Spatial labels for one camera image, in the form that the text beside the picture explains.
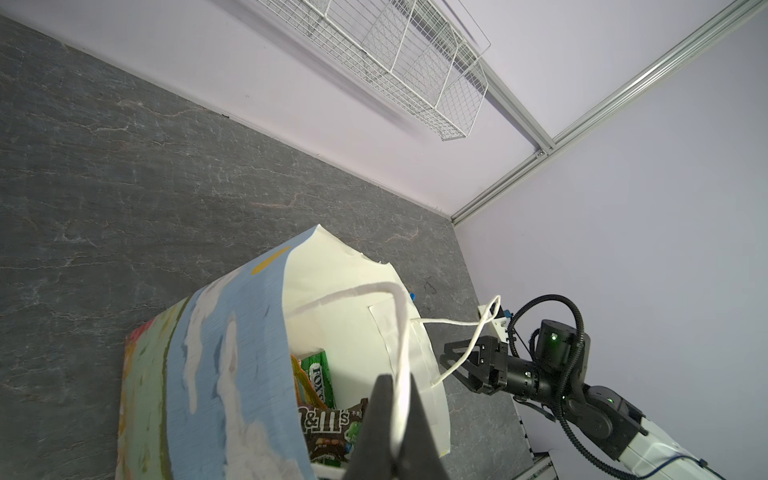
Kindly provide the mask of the orange Fox's candy bag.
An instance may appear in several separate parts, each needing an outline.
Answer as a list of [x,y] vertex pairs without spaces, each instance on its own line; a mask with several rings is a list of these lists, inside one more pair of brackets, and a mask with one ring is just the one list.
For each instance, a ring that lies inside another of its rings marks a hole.
[[299,406],[308,405],[314,408],[326,408],[325,403],[316,392],[309,376],[301,368],[300,363],[295,356],[291,356],[291,366],[297,404]]

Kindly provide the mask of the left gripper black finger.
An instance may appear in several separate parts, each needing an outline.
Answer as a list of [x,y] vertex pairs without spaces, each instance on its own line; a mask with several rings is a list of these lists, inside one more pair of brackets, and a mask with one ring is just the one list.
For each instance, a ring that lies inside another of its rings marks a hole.
[[411,379],[410,410],[395,477],[400,480],[448,480],[430,430],[414,379]]

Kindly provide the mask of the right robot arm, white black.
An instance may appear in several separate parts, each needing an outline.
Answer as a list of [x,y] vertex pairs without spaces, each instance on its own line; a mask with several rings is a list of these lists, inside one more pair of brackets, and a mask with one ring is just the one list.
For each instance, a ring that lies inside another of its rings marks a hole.
[[[521,358],[516,325],[534,307],[556,302],[572,314],[568,325],[544,320]],[[704,459],[683,449],[663,429],[614,390],[585,381],[590,338],[576,304],[546,294],[509,313],[494,300],[474,325],[471,339],[445,345],[439,357],[446,376],[485,395],[505,392],[515,402],[560,425],[574,448],[616,479],[717,479]]]

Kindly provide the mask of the paper bag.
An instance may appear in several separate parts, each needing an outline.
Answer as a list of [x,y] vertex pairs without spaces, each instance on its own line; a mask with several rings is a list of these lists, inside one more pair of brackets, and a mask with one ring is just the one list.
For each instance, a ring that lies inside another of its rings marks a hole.
[[126,341],[116,477],[343,477],[350,461],[311,462],[300,427],[291,356],[320,350],[335,409],[411,374],[448,455],[445,377],[409,293],[392,265],[315,226],[170,307]]

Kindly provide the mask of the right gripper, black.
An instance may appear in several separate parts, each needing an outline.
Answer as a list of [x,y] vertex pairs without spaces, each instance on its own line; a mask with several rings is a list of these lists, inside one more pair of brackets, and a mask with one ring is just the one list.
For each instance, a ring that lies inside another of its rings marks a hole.
[[[507,387],[508,345],[493,336],[449,342],[439,356],[444,374],[459,370],[478,375],[479,392],[492,395]],[[394,460],[390,445],[393,378],[380,375],[364,413],[360,436],[343,476],[344,480],[388,480],[393,478]]]

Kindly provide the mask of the green snack bag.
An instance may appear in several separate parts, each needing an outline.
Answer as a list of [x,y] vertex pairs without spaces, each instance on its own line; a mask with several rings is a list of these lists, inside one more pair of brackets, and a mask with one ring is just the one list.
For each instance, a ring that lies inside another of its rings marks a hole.
[[330,365],[327,354],[320,350],[299,360],[299,365],[307,375],[310,384],[320,401],[328,408],[336,408]]

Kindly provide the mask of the purple M&M's packet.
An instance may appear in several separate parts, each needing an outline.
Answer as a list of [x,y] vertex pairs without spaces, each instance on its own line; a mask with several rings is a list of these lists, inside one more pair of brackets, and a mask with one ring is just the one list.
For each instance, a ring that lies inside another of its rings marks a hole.
[[348,409],[298,407],[300,427],[313,463],[341,466],[351,460],[369,400]]

